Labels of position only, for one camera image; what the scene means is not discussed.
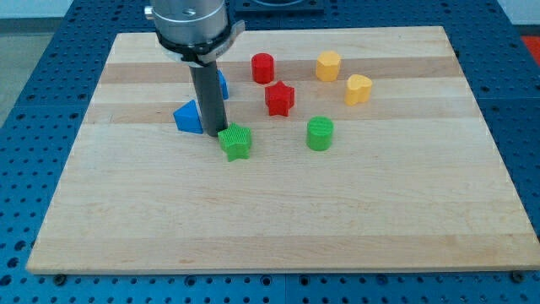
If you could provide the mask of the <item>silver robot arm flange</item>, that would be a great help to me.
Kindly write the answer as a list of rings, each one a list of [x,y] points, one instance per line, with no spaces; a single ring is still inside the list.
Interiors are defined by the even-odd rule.
[[[143,12],[165,53],[192,68],[216,62],[246,29],[230,20],[225,0],[151,0]]]

